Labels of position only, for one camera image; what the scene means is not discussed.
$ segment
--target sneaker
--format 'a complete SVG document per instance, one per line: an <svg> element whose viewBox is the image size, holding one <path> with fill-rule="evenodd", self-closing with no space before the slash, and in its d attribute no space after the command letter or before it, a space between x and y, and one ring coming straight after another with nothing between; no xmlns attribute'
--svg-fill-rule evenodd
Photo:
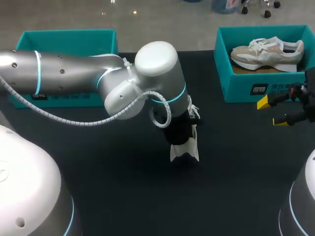
<svg viewBox="0 0 315 236"><path fill-rule="evenodd" d="M249 46L234 48L231 52L231 59L248 70L256 70L268 65L280 71L296 72L296 65L302 59L303 54L304 43L302 40L287 43L273 37L254 39Z"/></svg>

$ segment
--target coiled cable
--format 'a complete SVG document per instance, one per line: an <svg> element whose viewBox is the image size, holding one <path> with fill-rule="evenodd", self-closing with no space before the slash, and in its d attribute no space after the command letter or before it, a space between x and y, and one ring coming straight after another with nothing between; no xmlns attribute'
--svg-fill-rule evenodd
<svg viewBox="0 0 315 236"><path fill-rule="evenodd" d="M150 116L150 119L153 122L153 124L156 125L159 128L166 128L171 123L171 119L172 119L171 109L170 109L170 106L169 106L168 102L166 101L166 99L161 94L159 94L158 92L155 92L155 91L143 92L135 100L133 100L128 106L126 106L120 112L118 112L117 114L115 114L115 115L113 115L113 116L111 116L109 118L106 118L106 119L103 119L103 120L99 120L99 121L93 121L93 122L79 122L79 121L68 120L68 119L64 119L64 118L55 116L55 115L53 115L53 114L51 114L49 112L46 112L46 111L40 109L39 107L37 107L34 104L30 103L24 97L22 97L1 76L0 76L0 84L3 85L4 88L10 94L12 94L16 99L18 99L20 102L22 102L25 106L27 106L30 109L32 109L33 111L41 114L42 116L45 116L45 117L47 117L49 119L52 119L52 120L55 120L55 121L58 121L58 122L64 123L64 124L69 124L69 125L74 125L74 126L98 126L98 125L109 123L109 122L111 122L113 120L116 120L117 118L122 116L124 113L126 113L128 110L130 110L134 106L134 104L136 102L138 102L141 98L143 98L144 96L149 96L149 95L157 97L163 103L163 105L164 105L164 107L166 109L166 113L167 113L166 122L164 124L161 124L155 119L153 108L152 108L149 111L149 116Z"/></svg>

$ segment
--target teal box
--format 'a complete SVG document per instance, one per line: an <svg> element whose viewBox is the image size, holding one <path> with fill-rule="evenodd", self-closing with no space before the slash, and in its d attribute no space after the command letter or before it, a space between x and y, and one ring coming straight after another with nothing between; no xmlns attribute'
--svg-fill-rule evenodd
<svg viewBox="0 0 315 236"><path fill-rule="evenodd" d="M315 67L315 36L307 25L220 27L214 57L226 102L259 101L264 95L251 95L255 86L262 88L267 94L287 90L289 84L305 81L304 72L266 74L235 74L233 72L229 60L229 54L233 48L248 46L253 39L274 36L285 42L296 42L301 39L305 47L301 64L305 70Z"/></svg>
<svg viewBox="0 0 315 236"><path fill-rule="evenodd" d="M31 50L74 56L118 54L116 32L113 29L45 30L25 31L16 46L17 50ZM78 93L62 96L46 96L38 100L32 94L23 97L38 107L103 107L97 93ZM10 97L16 108L25 108L14 97Z"/></svg>

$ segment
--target shoe sole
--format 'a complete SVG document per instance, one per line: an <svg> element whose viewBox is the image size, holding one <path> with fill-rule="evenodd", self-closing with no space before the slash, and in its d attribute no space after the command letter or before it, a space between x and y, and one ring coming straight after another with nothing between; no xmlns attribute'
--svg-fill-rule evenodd
<svg viewBox="0 0 315 236"><path fill-rule="evenodd" d="M245 68L247 70L257 70L262 66L266 65L253 65L253 64L246 64L237 60L234 60L231 58L236 64L238 64L240 67ZM275 64L270 65L271 67L284 72L297 72L297 66L295 64Z"/></svg>

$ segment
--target black table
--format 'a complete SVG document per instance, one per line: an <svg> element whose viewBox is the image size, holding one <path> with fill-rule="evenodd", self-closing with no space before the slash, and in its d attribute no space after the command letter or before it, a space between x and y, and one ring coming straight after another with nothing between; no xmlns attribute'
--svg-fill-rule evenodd
<svg viewBox="0 0 315 236"><path fill-rule="evenodd" d="M130 61L135 54L122 54ZM198 127L200 164L173 166L169 144L144 111L101 127L72 127L0 102L18 133L55 159L79 206L85 236L276 236L278 213L315 148L307 122L274 127L286 103L257 111L226 104L213 51L179 52ZM47 109L64 118L104 118L103 108Z"/></svg>

